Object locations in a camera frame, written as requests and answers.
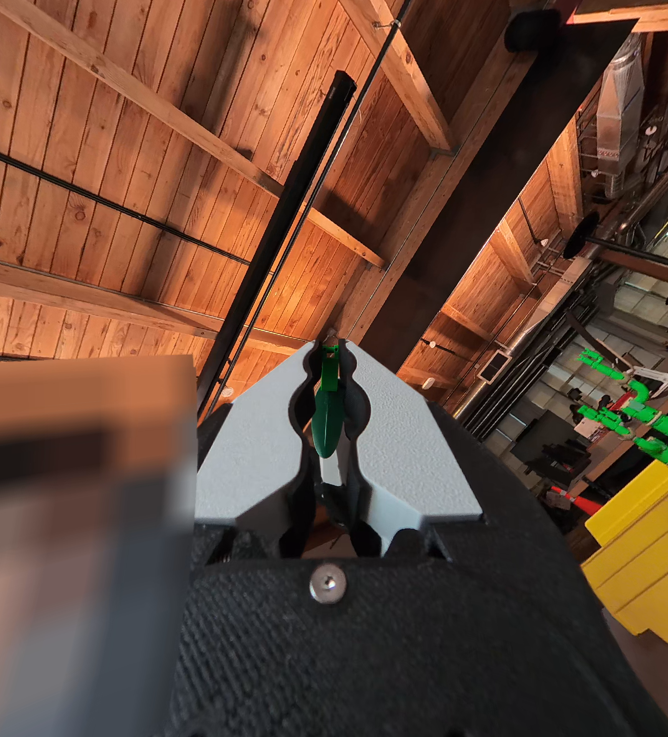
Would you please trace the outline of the black pendant lamp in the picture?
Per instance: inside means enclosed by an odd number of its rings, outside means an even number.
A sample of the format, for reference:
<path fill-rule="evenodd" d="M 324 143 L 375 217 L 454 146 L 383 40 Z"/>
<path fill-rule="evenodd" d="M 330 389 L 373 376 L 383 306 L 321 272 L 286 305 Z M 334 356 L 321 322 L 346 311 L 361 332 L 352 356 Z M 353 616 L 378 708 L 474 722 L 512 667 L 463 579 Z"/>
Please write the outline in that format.
<path fill-rule="evenodd" d="M 599 221 L 600 214 L 597 210 L 591 211 L 582 219 L 566 241 L 562 251 L 563 259 L 573 259 L 582 251 L 587 244 L 587 240 L 594 235 Z"/>

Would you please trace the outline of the yellow plastic bin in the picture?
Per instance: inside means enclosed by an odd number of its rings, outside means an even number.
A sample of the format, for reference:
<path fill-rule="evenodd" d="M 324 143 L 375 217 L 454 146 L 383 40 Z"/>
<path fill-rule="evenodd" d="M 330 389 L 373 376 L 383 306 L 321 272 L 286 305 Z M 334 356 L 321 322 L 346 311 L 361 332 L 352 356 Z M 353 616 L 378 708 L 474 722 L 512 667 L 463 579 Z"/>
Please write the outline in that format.
<path fill-rule="evenodd" d="M 668 467 L 653 460 L 585 527 L 599 549 L 584 563 L 587 582 L 609 613 L 633 635 L 651 631 L 668 644 Z"/>

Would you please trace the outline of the silver ventilation duct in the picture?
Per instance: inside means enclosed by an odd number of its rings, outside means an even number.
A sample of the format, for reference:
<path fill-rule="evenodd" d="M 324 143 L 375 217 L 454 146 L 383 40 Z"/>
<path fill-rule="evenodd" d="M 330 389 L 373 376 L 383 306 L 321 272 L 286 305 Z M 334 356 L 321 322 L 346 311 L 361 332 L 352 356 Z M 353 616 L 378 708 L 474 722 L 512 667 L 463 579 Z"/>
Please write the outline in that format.
<path fill-rule="evenodd" d="M 638 144 L 643 102 L 642 36 L 631 33 L 607 66 L 597 107 L 597 168 L 618 199 Z"/>

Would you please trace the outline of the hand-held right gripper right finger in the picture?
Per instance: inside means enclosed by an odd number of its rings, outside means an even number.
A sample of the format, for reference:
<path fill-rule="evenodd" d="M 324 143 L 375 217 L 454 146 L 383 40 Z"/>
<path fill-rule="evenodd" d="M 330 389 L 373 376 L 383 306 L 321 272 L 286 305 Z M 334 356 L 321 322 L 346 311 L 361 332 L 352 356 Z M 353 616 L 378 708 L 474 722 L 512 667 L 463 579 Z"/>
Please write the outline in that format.
<path fill-rule="evenodd" d="M 402 530 L 478 522 L 483 509 L 428 401 L 358 345 L 342 342 L 344 519 L 359 557 L 382 557 Z"/>

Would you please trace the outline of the white framed wall panel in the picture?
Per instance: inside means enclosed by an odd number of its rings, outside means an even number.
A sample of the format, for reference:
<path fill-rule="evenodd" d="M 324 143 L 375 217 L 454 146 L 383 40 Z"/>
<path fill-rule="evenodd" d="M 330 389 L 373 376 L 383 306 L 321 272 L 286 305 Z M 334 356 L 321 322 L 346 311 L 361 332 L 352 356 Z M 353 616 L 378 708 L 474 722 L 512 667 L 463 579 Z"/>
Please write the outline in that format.
<path fill-rule="evenodd" d="M 513 356 L 502 350 L 495 351 L 486 364 L 478 371 L 477 379 L 492 384 L 513 360 Z"/>

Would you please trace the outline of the green lego leaf piece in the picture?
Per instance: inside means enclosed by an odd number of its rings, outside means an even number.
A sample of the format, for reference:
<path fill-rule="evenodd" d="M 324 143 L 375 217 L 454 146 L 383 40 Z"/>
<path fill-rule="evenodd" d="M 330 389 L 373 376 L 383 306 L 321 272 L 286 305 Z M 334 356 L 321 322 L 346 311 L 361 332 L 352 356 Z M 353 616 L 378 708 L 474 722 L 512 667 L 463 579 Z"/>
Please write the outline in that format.
<path fill-rule="evenodd" d="M 339 345 L 325 345 L 321 349 L 321 380 L 311 421 L 314 447 L 321 458 L 329 458 L 336 451 L 344 426 L 345 390 L 339 369 Z"/>

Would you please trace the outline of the orange traffic cone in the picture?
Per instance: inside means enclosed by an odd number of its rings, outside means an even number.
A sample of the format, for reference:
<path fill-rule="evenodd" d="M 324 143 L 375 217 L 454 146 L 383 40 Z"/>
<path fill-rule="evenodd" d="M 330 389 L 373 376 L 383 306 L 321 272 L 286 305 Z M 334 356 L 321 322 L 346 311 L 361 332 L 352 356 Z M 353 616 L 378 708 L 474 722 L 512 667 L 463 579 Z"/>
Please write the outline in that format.
<path fill-rule="evenodd" d="M 554 492 L 555 494 L 560 495 L 560 497 L 563 497 L 570 503 L 574 504 L 577 508 L 581 509 L 589 517 L 594 516 L 598 511 L 601 511 L 603 508 L 603 504 L 593 502 L 592 500 L 584 498 L 581 495 L 573 496 L 571 493 L 569 493 L 569 491 L 561 489 L 558 486 L 551 486 L 550 490 L 551 492 Z"/>

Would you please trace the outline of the black steel beam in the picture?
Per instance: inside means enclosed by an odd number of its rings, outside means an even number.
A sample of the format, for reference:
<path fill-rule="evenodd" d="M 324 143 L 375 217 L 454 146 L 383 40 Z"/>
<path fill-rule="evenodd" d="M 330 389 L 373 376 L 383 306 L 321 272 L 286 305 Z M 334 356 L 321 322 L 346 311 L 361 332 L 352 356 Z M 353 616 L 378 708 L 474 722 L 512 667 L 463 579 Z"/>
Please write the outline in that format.
<path fill-rule="evenodd" d="M 359 340 L 368 355 L 398 371 L 635 22 L 566 26 L 538 54 Z"/>

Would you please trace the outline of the black ceiling light rail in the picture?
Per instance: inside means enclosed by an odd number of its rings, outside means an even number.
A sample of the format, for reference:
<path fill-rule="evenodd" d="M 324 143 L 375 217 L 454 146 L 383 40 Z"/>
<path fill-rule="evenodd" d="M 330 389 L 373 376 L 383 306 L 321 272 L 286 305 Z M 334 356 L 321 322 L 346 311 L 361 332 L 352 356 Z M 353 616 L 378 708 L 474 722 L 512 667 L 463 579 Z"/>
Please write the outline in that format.
<path fill-rule="evenodd" d="M 345 71 L 335 73 L 299 158 L 285 181 L 260 244 L 228 309 L 210 354 L 198 377 L 197 417 L 201 418 L 212 389 L 222 374 L 231 350 L 242 332 L 265 277 L 280 253 L 284 238 L 311 188 L 339 123 L 356 90 L 356 82 Z"/>

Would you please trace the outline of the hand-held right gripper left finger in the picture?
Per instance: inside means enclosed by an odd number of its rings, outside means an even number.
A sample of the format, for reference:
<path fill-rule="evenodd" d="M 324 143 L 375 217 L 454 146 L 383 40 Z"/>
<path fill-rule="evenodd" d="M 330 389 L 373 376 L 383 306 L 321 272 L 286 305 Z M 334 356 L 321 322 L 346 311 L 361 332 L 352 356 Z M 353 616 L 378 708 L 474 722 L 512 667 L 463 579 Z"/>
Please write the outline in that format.
<path fill-rule="evenodd" d="M 316 502 L 311 448 L 302 425 L 313 412 L 311 341 L 203 423 L 195 521 L 250 531 L 275 555 L 300 558 Z"/>

